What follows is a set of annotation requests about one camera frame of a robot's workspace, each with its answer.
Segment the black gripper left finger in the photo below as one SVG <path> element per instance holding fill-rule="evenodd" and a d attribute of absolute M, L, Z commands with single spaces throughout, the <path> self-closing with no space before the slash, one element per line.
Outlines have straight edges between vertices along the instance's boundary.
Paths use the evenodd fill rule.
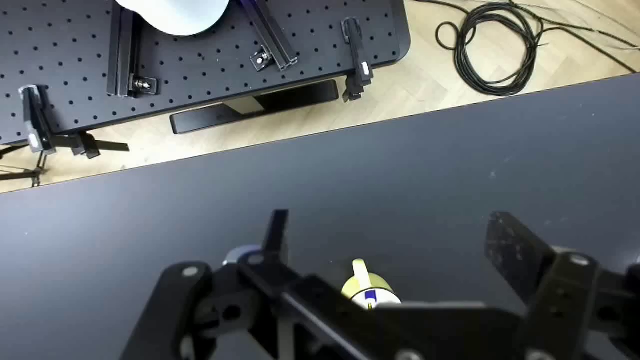
<path fill-rule="evenodd" d="M 268 260 L 282 260 L 286 253 L 286 227 L 287 213 L 274 211 L 262 245 L 262 253 Z"/>

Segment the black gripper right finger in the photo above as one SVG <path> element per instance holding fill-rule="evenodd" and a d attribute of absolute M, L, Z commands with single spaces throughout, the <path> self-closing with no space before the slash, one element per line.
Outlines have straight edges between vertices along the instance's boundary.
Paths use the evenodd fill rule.
<path fill-rule="evenodd" d="M 515 296 L 527 304 L 555 253 L 510 213 L 491 213 L 483 253 Z"/>

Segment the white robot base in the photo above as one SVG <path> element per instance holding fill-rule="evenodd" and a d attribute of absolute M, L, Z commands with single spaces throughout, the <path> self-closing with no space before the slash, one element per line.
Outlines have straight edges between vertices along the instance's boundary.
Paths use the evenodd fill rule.
<path fill-rule="evenodd" d="M 146 24 L 169 36 L 198 36 L 215 26 L 229 0 L 115 0 Z"/>

